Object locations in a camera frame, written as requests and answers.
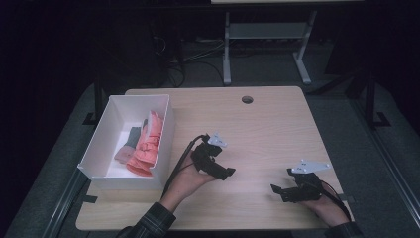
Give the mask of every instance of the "hole in table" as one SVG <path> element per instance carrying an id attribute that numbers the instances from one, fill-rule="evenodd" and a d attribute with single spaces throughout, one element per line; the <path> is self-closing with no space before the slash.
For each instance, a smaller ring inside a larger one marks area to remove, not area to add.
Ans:
<path id="1" fill-rule="evenodd" d="M 244 102 L 245 104 L 251 104 L 253 103 L 254 99 L 250 96 L 243 96 L 242 97 L 242 102 Z"/>

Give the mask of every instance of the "black device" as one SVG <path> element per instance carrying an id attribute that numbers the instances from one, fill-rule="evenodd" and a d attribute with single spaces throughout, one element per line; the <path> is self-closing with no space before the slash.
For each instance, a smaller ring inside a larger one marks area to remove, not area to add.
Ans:
<path id="1" fill-rule="evenodd" d="M 349 209 L 347 209 L 341 199 L 336 197 L 338 195 L 334 189 L 326 182 L 320 180 L 314 173 L 296 174 L 293 173 L 291 169 L 287 169 L 287 173 L 294 177 L 297 187 L 282 189 L 279 186 L 273 184 L 271 185 L 272 191 L 279 194 L 283 202 L 318 200 L 324 194 L 343 210 L 349 220 L 352 220 Z M 323 183 L 327 185 L 336 194 L 336 196 L 326 191 L 322 185 Z"/>
<path id="2" fill-rule="evenodd" d="M 214 178 L 225 180 L 235 172 L 235 169 L 225 169 L 217 164 L 214 157 L 217 157 L 222 152 L 222 148 L 210 145 L 207 141 L 204 140 L 191 153 L 195 169 L 201 170 Z"/>
<path id="3" fill-rule="evenodd" d="M 314 173 L 295 174 L 291 169 L 287 169 L 287 172 L 294 177 L 297 187 L 282 189 L 279 186 L 271 185 L 272 191 L 279 194 L 284 202 L 318 200 L 321 197 L 322 183 Z"/>
<path id="4" fill-rule="evenodd" d="M 181 158 L 179 159 L 178 163 L 176 164 L 175 168 L 173 169 L 172 173 L 167 179 L 166 185 L 164 186 L 164 190 L 161 196 L 164 196 L 173 179 L 176 177 L 178 172 L 183 169 L 181 168 L 183 161 L 185 160 L 188 153 L 191 151 L 195 142 L 199 139 L 201 139 L 203 142 L 200 145 L 198 145 L 195 148 L 195 150 L 191 153 L 191 158 L 195 169 L 197 169 L 198 171 L 201 170 L 207 173 L 208 175 L 221 180 L 225 180 L 227 177 L 231 176 L 235 172 L 235 169 L 225 169 L 216 163 L 214 157 L 217 157 L 222 152 L 222 148 L 220 148 L 219 146 L 210 145 L 208 143 L 210 139 L 209 135 L 201 135 L 192 140 L 185 149 L 184 153 L 182 154 Z"/>

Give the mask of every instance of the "table surface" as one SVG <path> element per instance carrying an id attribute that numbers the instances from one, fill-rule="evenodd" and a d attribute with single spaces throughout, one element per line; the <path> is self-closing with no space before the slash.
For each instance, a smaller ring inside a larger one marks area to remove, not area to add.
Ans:
<path id="1" fill-rule="evenodd" d="M 235 168 L 235 173 L 185 199 L 174 213 L 172 230 L 325 227 L 309 210 L 282 202 L 270 188 L 271 184 L 295 187 L 286 169 L 301 159 L 331 163 L 299 87 L 132 89 L 126 94 L 170 95 L 176 123 L 170 172 L 196 136 L 219 132 L 228 143 L 216 162 Z M 244 103 L 244 96 L 254 102 Z M 342 193 L 334 169 L 316 174 Z M 161 191 L 100 190 L 92 184 L 87 195 L 97 200 L 83 203 L 77 228 L 118 230 L 136 224 Z"/>

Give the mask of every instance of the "hand-mounted device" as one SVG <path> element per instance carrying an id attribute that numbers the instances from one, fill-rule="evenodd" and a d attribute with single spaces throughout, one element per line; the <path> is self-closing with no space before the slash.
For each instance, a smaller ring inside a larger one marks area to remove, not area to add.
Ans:
<path id="1" fill-rule="evenodd" d="M 281 189 L 279 186 L 271 185 L 272 191 L 280 194 L 284 202 L 318 200 L 321 197 L 322 183 L 314 173 L 295 174 L 291 169 L 287 169 L 287 172 L 294 177 L 297 187 Z"/>
<path id="2" fill-rule="evenodd" d="M 319 167 L 317 163 L 308 163 L 302 160 L 302 163 L 298 167 L 287 169 L 287 173 L 294 177 L 297 187 L 282 189 L 281 187 L 272 184 L 271 189 L 274 193 L 281 196 L 283 202 L 318 200 L 324 194 L 343 210 L 349 220 L 352 220 L 348 208 L 341 199 L 337 198 L 338 195 L 334 189 L 312 173 L 313 171 L 321 170 L 325 169 L 323 167 Z M 326 191 L 323 184 L 327 185 L 336 196 Z"/>
<path id="3" fill-rule="evenodd" d="M 207 134 L 201 135 L 196 137 L 193 141 L 191 141 L 188 147 L 185 149 L 184 153 L 182 154 L 181 158 L 179 159 L 178 163 L 173 169 L 172 174 L 170 174 L 169 178 L 167 179 L 162 196 L 164 196 L 178 172 L 182 170 L 181 165 L 183 161 L 185 160 L 188 153 L 191 151 L 195 142 L 199 139 L 201 139 L 203 142 L 200 145 L 198 145 L 195 148 L 195 150 L 191 153 L 191 158 L 195 169 L 197 169 L 198 171 L 201 170 L 207 173 L 208 175 L 221 180 L 225 180 L 227 177 L 231 176 L 235 172 L 235 169 L 223 168 L 222 166 L 217 164 L 214 159 L 214 157 L 217 157 L 222 152 L 222 148 L 220 147 L 227 146 L 227 144 L 223 142 L 219 135 L 217 133 L 212 137 L 210 137 Z"/>

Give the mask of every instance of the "forearm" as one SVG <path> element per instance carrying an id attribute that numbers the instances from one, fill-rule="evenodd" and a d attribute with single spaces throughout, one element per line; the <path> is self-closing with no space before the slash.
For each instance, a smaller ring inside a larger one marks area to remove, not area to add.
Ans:
<path id="1" fill-rule="evenodd" d="M 163 205 L 156 202 L 134 227 L 128 227 L 118 238 L 163 237 L 176 217 Z"/>
<path id="2" fill-rule="evenodd" d="M 167 192 L 160 200 L 160 204 L 173 213 L 184 198 L 176 191 Z"/>

